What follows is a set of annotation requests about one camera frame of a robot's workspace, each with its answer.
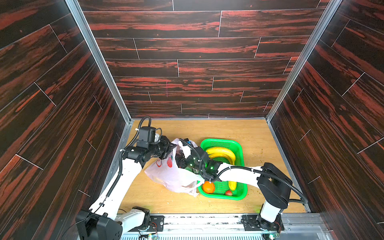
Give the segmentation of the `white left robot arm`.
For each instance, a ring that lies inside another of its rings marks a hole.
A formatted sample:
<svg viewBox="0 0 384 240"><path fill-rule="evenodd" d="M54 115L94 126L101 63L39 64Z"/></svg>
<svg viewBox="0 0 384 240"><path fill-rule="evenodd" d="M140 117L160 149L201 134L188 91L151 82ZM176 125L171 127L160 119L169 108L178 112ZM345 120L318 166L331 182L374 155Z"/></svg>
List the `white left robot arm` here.
<svg viewBox="0 0 384 240"><path fill-rule="evenodd" d="M161 136L158 141L134 140L121 150L119 169L114 180L99 198L85 211L76 216L80 240L119 240L123 234L133 228L145 225L149 215L144 209L133 209L118 217L119 207L131 184L151 158L165 159L176 144Z"/></svg>

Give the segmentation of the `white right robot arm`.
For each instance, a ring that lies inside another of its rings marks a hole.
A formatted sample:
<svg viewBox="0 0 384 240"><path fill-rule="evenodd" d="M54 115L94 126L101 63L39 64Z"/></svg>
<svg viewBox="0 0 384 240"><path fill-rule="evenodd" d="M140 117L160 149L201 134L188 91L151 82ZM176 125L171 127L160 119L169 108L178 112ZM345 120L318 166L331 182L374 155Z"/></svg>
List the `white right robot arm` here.
<svg viewBox="0 0 384 240"><path fill-rule="evenodd" d="M263 231L279 233L283 229L281 213L289 203L306 204L308 199L297 189L289 177L275 165L261 167L236 166L236 155L223 147L203 150L186 144L176 152L176 163L182 169L190 168L206 182L241 183L261 190L265 203L254 220L245 223Z"/></svg>

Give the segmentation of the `pink printed plastic bag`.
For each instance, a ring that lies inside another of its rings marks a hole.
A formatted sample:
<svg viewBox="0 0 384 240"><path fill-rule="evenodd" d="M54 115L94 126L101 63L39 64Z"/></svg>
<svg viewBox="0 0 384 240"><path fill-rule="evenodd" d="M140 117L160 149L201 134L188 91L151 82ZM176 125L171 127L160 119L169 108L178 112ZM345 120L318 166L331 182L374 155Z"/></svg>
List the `pink printed plastic bag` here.
<svg viewBox="0 0 384 240"><path fill-rule="evenodd" d="M193 197L199 195L197 188L204 182L203 178L193 172L179 168L176 161L177 154L192 155L189 147L183 147L181 139L172 141L176 146L164 159L156 159L145 169L145 174L155 183L163 185L166 189L175 193L186 193Z"/></svg>

